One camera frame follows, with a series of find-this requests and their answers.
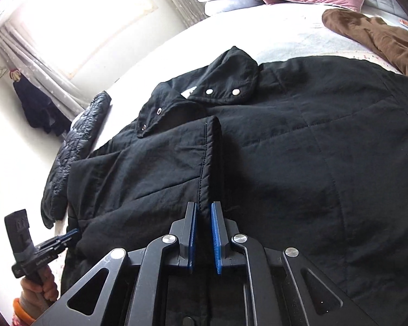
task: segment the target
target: brown garment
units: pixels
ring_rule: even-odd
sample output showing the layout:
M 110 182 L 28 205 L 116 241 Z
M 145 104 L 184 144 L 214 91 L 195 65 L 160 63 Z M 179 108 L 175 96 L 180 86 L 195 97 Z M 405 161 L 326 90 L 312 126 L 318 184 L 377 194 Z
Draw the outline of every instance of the brown garment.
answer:
M 387 25 L 382 18 L 334 8 L 326 10 L 322 22 L 328 29 L 355 40 L 408 76 L 408 31 Z

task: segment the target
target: blue gripper pad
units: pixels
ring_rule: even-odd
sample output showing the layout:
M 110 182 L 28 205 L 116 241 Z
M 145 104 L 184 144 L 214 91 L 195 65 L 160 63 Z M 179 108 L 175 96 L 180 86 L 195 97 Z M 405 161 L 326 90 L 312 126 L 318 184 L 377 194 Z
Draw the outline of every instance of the blue gripper pad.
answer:
M 189 262 L 187 263 L 187 268 L 189 273 L 192 273 L 194 268 L 195 260 L 195 236 L 197 234 L 197 209 L 194 205 L 194 214 L 192 215 L 192 226 L 190 228 L 190 237 L 189 237 Z
M 211 204 L 211 232 L 213 235 L 214 261 L 216 263 L 216 271 L 222 274 L 222 253 L 221 253 L 221 237 L 219 236 L 218 219 L 216 218 L 216 206 Z

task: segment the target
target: orange sleeve cuff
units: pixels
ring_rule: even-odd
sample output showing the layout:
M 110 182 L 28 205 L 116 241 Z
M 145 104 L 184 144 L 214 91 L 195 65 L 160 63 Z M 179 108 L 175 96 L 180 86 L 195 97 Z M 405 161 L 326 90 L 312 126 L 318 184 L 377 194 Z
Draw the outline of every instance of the orange sleeve cuff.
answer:
M 14 299 L 13 308 L 15 315 L 20 318 L 20 320 L 24 321 L 27 325 L 31 325 L 35 322 L 35 319 L 31 317 L 27 312 L 25 312 L 21 307 L 19 298 Z

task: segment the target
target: black puffer jacket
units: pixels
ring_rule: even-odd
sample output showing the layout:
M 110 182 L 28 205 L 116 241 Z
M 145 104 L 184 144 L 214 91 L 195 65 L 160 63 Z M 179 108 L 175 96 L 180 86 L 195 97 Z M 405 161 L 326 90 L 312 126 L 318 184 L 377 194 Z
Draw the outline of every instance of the black puffer jacket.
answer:
M 110 101 L 111 98 L 106 92 L 96 95 L 72 127 L 57 153 L 41 201 L 42 220 L 49 229 L 53 228 L 56 220 L 62 220 L 65 215 L 68 205 L 66 189 L 71 164 L 89 155 L 109 110 Z

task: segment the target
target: white bed sheet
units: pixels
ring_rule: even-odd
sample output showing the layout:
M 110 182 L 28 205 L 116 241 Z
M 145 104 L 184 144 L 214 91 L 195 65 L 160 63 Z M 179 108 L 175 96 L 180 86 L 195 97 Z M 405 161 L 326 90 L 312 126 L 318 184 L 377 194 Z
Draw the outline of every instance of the white bed sheet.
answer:
M 220 13 L 170 39 L 133 66 L 107 90 L 112 97 L 93 149 L 97 149 L 137 118 L 155 86 L 206 66 L 233 45 L 258 64 L 289 58 L 341 52 L 369 52 L 361 44 L 323 26 L 322 13 L 332 6 L 282 3 Z M 378 15 L 400 26 L 395 15 L 373 7 Z

